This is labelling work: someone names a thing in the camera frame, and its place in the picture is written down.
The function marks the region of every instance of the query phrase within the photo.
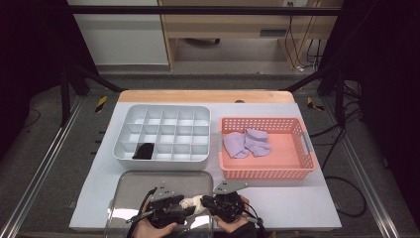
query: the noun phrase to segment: black pole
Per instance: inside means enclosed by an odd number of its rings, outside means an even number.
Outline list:
[[[117,15],[275,15],[275,16],[341,16],[359,13],[341,8],[306,7],[225,7],[225,6],[53,6],[46,11],[63,11],[71,14]]]

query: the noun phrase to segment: white compartment tray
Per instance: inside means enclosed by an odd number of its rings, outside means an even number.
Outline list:
[[[144,143],[154,145],[149,160],[133,159]],[[199,171],[210,148],[210,110],[204,106],[132,106],[114,147],[114,157],[127,169]]]

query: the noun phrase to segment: clear plastic lid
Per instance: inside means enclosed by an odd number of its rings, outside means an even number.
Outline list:
[[[104,237],[127,237],[131,223],[127,224],[126,221],[138,214],[148,192],[162,184],[173,191],[174,195],[184,195],[185,198],[213,194],[213,179],[205,172],[126,172],[119,179]],[[177,225],[166,237],[211,238],[212,217],[208,210],[189,216],[183,225]]]

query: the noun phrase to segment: aluminum rail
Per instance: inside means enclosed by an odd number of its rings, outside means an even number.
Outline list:
[[[34,203],[38,192],[41,190],[41,187],[43,186],[43,183],[49,174],[51,167],[53,166],[53,162],[55,161],[55,158],[58,155],[62,144],[64,143],[65,138],[67,137],[77,117],[78,112],[80,111],[83,100],[84,98],[81,96],[77,96],[75,98],[69,120],[63,127],[59,128],[54,140],[52,141],[52,144],[50,145],[50,148],[46,152],[44,159],[38,167],[38,170],[28,185],[24,195],[22,196],[6,225],[0,231],[1,238],[14,238],[18,235],[19,229],[23,224],[29,210],[31,209],[31,206]]]
[[[324,105],[327,109],[330,118],[333,120],[333,123],[337,123],[335,120],[333,112],[333,103],[329,98],[322,98]],[[355,177],[359,183],[361,191],[364,193],[365,198],[367,199],[368,207],[370,208],[371,214],[373,215],[377,227],[379,228],[380,233],[383,238],[398,238],[400,237],[398,231],[392,219],[390,218],[384,204],[382,203],[379,194],[372,183],[368,172],[365,170],[361,160],[358,157],[355,149],[352,146],[352,142],[347,135],[343,137],[343,147],[348,154],[349,164],[355,173]]]

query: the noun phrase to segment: transparent tray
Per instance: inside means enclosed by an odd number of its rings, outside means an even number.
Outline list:
[[[133,159],[152,145],[146,159]],[[204,106],[132,106],[114,147],[114,157],[129,170],[200,171],[210,149],[210,110]]]
[[[136,215],[148,191],[164,182],[165,187],[175,195],[185,197],[212,195],[213,179],[206,172],[143,172],[128,171],[121,175],[114,198],[109,209],[104,237],[125,238],[130,229],[126,220]],[[190,216],[185,225],[177,225],[174,231],[165,237],[211,238],[213,223],[208,210]]]

